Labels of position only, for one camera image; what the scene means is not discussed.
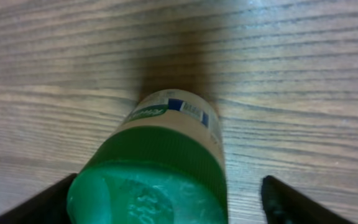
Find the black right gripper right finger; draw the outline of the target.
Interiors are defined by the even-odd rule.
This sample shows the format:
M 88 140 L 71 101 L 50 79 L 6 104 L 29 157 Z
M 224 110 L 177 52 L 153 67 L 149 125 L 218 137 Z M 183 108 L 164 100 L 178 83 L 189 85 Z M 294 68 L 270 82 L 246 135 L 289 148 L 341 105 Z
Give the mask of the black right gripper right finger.
M 272 175 L 260 190 L 268 224 L 352 224 Z

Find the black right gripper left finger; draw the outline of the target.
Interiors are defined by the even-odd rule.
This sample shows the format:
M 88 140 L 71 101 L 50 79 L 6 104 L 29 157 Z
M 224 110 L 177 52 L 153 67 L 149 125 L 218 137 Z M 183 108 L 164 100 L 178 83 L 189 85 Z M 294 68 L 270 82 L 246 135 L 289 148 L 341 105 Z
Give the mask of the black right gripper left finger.
M 73 173 L 12 210 L 0 215 L 0 224 L 71 224 L 67 195 Z

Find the green lid jar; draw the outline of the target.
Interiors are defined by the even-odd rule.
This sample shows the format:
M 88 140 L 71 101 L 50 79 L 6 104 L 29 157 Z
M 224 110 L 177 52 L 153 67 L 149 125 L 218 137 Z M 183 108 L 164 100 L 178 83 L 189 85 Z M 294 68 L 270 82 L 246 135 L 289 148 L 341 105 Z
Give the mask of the green lid jar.
M 67 212 L 82 223 L 227 223 L 223 141 L 200 96 L 144 98 L 70 186 Z

